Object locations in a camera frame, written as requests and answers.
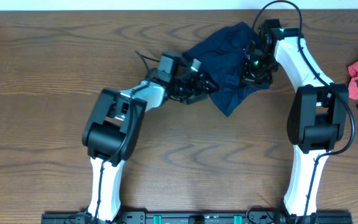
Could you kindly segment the navy blue shorts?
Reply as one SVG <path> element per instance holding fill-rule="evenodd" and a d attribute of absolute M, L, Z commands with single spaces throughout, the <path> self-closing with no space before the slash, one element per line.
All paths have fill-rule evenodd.
<path fill-rule="evenodd" d="M 218 84 L 219 90 L 209 97 L 225 116 L 230 116 L 250 94 L 270 88 L 267 82 L 261 86 L 241 86 L 242 64 L 249 61 L 247 46 L 251 40 L 258 49 L 261 48 L 256 32 L 240 22 L 214 32 L 182 53 L 188 61 L 199 60 L 200 72 L 209 75 Z"/>

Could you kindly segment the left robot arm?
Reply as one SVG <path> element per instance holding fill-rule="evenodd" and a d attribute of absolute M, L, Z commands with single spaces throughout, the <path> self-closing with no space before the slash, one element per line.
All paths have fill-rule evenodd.
<path fill-rule="evenodd" d="M 116 220 L 124 164 L 134 152 L 146 112 L 167 100 L 190 105 L 219 89 L 197 59 L 164 51 L 157 64 L 146 66 L 145 78 L 130 89 L 103 89 L 85 125 L 81 140 L 93 168 L 87 223 Z"/>

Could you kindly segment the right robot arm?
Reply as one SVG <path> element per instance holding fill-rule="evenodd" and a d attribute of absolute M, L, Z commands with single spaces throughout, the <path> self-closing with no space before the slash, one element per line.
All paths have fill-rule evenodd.
<path fill-rule="evenodd" d="M 293 145 L 291 179 L 283 202 L 280 223 L 334 223 L 347 217 L 318 214 L 316 196 L 321 174 L 335 144 L 344 134 L 349 107 L 348 90 L 334 83 L 310 54 L 298 27 L 282 27 L 278 19 L 267 19 L 258 28 L 260 47 L 248 46 L 242 63 L 241 85 L 262 87 L 282 67 L 295 97 L 287 119 L 287 135 Z"/>

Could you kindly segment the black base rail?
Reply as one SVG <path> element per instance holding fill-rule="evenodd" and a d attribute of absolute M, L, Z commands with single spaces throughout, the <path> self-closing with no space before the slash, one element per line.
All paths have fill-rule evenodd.
<path fill-rule="evenodd" d="M 150 213 L 127 211 L 119 214 L 116 224 L 352 224 L 349 212 L 319 212 L 307 217 L 283 212 L 251 210 L 245 213 Z"/>

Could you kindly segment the red garment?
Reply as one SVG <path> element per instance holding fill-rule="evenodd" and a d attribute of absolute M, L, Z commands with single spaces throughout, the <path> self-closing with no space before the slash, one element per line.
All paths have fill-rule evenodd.
<path fill-rule="evenodd" d="M 348 84 L 349 98 L 358 100 L 358 61 L 348 66 L 347 69 L 351 78 Z"/>

